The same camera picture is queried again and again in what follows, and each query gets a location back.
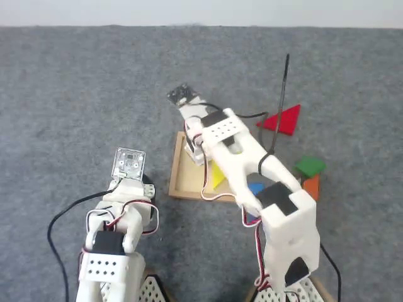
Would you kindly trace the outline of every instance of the red wire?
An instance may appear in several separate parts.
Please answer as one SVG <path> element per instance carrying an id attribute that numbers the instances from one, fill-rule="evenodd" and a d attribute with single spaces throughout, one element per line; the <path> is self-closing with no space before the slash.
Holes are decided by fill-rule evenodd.
<path id="1" fill-rule="evenodd" d="M 253 219 L 252 221 L 247 221 L 247 218 L 246 218 L 246 211 L 245 211 L 245 208 L 243 208 L 242 209 L 243 211 L 243 217 L 242 217 L 242 219 L 244 220 L 244 224 L 245 225 L 247 225 L 247 226 L 252 226 L 252 225 L 254 225 L 255 223 L 257 223 L 257 222 L 259 222 L 259 221 L 261 221 L 261 218 L 260 217 L 257 217 L 256 219 Z"/>
<path id="2" fill-rule="evenodd" d="M 128 204 L 131 204 L 131 203 L 145 203 L 145 204 L 153 205 L 151 202 L 149 202 L 149 201 L 147 201 L 147 200 L 143 200 L 143 199 L 135 199 L 135 200 L 127 201 L 127 202 L 123 205 L 123 207 L 122 207 L 122 211 L 120 212 L 120 216 L 119 216 L 118 218 L 116 218 L 115 220 L 113 220 L 113 221 L 108 225 L 108 228 L 113 227 L 114 225 L 116 225 L 116 224 L 119 222 L 120 219 L 122 219 L 123 213 L 124 213 L 124 211 L 125 211 L 125 207 L 126 207 Z"/>
<path id="3" fill-rule="evenodd" d="M 255 233 L 254 233 L 257 251 L 258 251 L 258 263 L 259 263 L 259 273 L 260 273 L 259 283 L 256 285 L 256 287 L 258 288 L 258 291 L 263 291 L 265 289 L 271 288 L 271 285 L 266 280 L 267 277 L 270 277 L 270 274 L 264 273 L 264 263 L 263 263 L 263 255 L 262 255 L 262 248 L 261 248 L 261 242 L 260 242 L 259 227 L 260 227 L 260 223 L 258 225 L 256 225 Z"/>

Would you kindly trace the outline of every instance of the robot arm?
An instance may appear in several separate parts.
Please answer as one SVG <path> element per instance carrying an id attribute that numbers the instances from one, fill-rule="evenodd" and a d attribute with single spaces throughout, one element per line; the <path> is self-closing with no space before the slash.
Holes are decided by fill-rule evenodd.
<path id="1" fill-rule="evenodd" d="M 118 148 L 110 188 L 96 209 L 87 215 L 77 302 L 133 301 L 139 296 L 145 261 L 135 251 L 150 223 L 152 184 L 144 184 L 145 153 Z"/>
<path id="2" fill-rule="evenodd" d="M 191 99 L 180 103 L 181 112 L 186 110 L 189 116 L 196 114 L 189 113 Z M 202 146 L 207 160 L 213 159 L 224 173 L 238 206 L 258 217 L 257 228 L 261 223 L 266 246 L 264 268 L 257 286 L 263 289 L 269 284 L 275 291 L 283 292 L 318 268 L 316 203 L 274 155 L 267 156 L 231 109 L 201 116 L 200 124 L 201 131 L 186 129 L 189 136 L 186 148 L 191 150 L 190 144 Z M 249 190 L 246 181 L 247 175 L 255 172 L 275 181 L 257 196 Z"/>

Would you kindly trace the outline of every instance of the gray carpet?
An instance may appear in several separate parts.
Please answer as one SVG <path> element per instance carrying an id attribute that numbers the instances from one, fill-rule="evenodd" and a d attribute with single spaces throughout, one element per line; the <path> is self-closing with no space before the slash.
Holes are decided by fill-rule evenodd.
<path id="1" fill-rule="evenodd" d="M 165 95 L 187 81 L 239 113 L 274 112 L 286 52 L 286 104 L 302 110 L 277 153 L 288 167 L 302 155 L 326 161 L 317 226 L 343 301 L 401 301 L 402 49 L 400 30 L 1 28 L 1 301 L 63 300 L 47 225 L 106 188 L 115 146 L 145 150 L 157 186 L 161 229 L 139 245 L 147 265 L 179 302 L 242 301 L 258 273 L 253 231 L 234 205 L 167 196 L 181 117 Z M 97 202 L 54 229 L 72 298 L 85 213 Z M 315 275 L 336 293 L 324 256 Z"/>

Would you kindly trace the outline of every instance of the yellow block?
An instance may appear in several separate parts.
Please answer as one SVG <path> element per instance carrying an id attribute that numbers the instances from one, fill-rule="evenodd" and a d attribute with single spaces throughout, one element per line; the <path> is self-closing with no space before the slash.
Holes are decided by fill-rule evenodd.
<path id="1" fill-rule="evenodd" d="M 213 189 L 215 189 L 221 182 L 224 181 L 225 176 L 221 172 L 214 160 L 212 160 L 212 174 L 213 174 Z"/>

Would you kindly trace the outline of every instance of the black cable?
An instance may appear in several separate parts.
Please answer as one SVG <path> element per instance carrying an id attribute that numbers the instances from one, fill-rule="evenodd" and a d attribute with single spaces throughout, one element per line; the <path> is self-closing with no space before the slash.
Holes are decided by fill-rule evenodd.
<path id="1" fill-rule="evenodd" d="M 254 115 L 237 115 L 239 118 L 258 118 L 259 116 L 268 115 L 267 111 L 255 113 Z"/>
<path id="2" fill-rule="evenodd" d="M 268 153 L 270 153 L 270 154 L 275 153 L 275 145 L 276 145 L 276 141 L 277 141 L 278 129 L 280 129 L 281 113 L 283 112 L 283 107 L 284 107 L 285 84 L 287 82 L 289 63 L 290 63 L 290 54 L 288 53 L 287 56 L 285 57 L 285 68 L 284 68 L 283 84 L 281 85 L 280 102 L 278 103 L 276 131 L 273 134 L 273 140 L 271 141 L 271 147 L 268 150 Z"/>
<path id="3" fill-rule="evenodd" d="M 212 107 L 212 108 L 214 108 L 214 109 L 216 109 L 216 110 L 219 110 L 219 111 L 223 111 L 224 109 L 222 109 L 220 106 L 217 106 L 216 104 L 212 104 L 212 103 L 208 103 L 208 102 L 203 102 L 203 103 L 197 103 L 197 104 L 189 104 L 190 106 L 199 106 L 199 105 L 204 105 L 204 106 L 206 106 L 206 107 Z M 257 117 L 259 117 L 259 116 L 263 116 L 263 115 L 265 115 L 266 113 L 268 113 L 268 112 L 260 112 L 260 113 L 255 113 L 254 115 L 237 115 L 236 114 L 236 116 L 238 116 L 239 118 L 257 118 Z"/>
<path id="4" fill-rule="evenodd" d="M 54 254 L 55 257 L 56 257 L 57 263 L 59 263 L 60 269 L 62 270 L 63 281 L 64 281 L 64 291 L 65 291 L 65 296 L 64 296 L 64 297 L 65 297 L 65 302 L 69 302 L 69 280 L 68 280 L 68 277 L 67 277 L 67 273 L 66 273 L 66 271 L 65 271 L 65 267 L 64 267 L 63 261 L 62 261 L 62 259 L 60 258 L 60 255 L 59 255 L 59 253 L 58 253 L 58 251 L 57 251 L 57 249 L 56 249 L 56 247 L 55 247 L 55 245 L 54 245 L 54 243 L 53 243 L 53 240 L 52 240 L 52 229 L 53 229 L 53 226 L 54 226 L 55 222 L 56 222 L 62 215 L 64 215 L 66 212 L 68 212 L 69 210 L 71 210 L 71 209 L 72 209 L 73 207 L 75 207 L 76 205 L 78 205 L 78 204 L 80 204 L 80 203 L 83 203 L 83 202 L 85 202 L 85 201 L 87 201 L 87 200 L 90 200 L 90 199 L 93 199 L 93 198 L 97 198 L 97 197 L 102 197 L 102 196 L 104 196 L 104 195 L 107 195 L 107 194 L 109 194 L 109 193 L 112 193 L 112 192 L 119 186 L 119 184 L 120 184 L 121 181 L 122 181 L 122 180 L 120 179 L 119 182 L 118 182 L 118 184 L 117 184 L 113 189 L 110 189 L 110 190 L 108 190 L 108 191 L 99 192 L 99 193 L 96 193 L 96 194 L 93 194 L 93 195 L 89 195 L 89 196 L 87 196 L 87 197 L 84 197 L 84 198 L 81 198 L 81 199 L 76 200 L 75 202 L 73 202 L 72 204 L 70 204 L 68 207 L 66 207 L 64 210 L 62 210 L 59 214 L 55 215 L 55 216 L 52 218 L 52 220 L 50 221 L 50 223 L 49 223 L 48 232 L 47 232 L 48 243 L 49 243 L 49 245 L 50 245 L 50 249 L 52 250 L 53 254 Z"/>
<path id="5" fill-rule="evenodd" d="M 263 143 L 263 124 L 264 121 L 266 121 L 267 117 L 269 116 L 269 113 L 266 112 L 263 117 L 262 120 L 260 121 L 260 127 L 258 130 L 258 142 L 260 143 L 260 145 L 266 150 L 266 148 L 264 147 L 264 143 Z"/>
<path id="6" fill-rule="evenodd" d="M 340 274 L 339 268 L 336 265 L 336 263 L 334 263 L 332 257 L 330 257 L 329 253 L 323 246 L 322 242 L 321 242 L 321 249 L 322 249 L 323 253 L 325 254 L 326 258 L 329 260 L 329 262 L 333 266 L 334 270 L 336 271 L 336 274 L 338 275 L 338 302 L 341 302 L 341 274 Z"/>

